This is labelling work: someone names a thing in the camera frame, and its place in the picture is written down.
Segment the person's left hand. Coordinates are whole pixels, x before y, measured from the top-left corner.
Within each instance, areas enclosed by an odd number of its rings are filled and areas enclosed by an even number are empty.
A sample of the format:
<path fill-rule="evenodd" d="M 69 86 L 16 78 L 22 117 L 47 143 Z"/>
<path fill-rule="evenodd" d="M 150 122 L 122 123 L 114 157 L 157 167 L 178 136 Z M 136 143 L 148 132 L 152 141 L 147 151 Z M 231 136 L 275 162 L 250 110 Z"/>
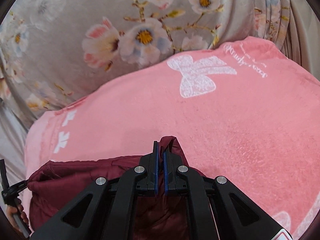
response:
<path fill-rule="evenodd" d="M 7 206 L 7 216 L 8 216 L 8 220 L 10 222 L 10 224 L 13 226 L 13 228 L 17 231 L 20 232 L 20 229 L 16 223 L 16 221 L 14 220 L 14 215 L 20 213 L 21 218 L 23 219 L 23 221 L 25 222 L 25 224 L 29 225 L 29 219 L 26 215 L 26 213 L 24 212 L 24 207 L 22 206 L 21 203 L 17 204 L 17 207 L 14 206 Z"/>

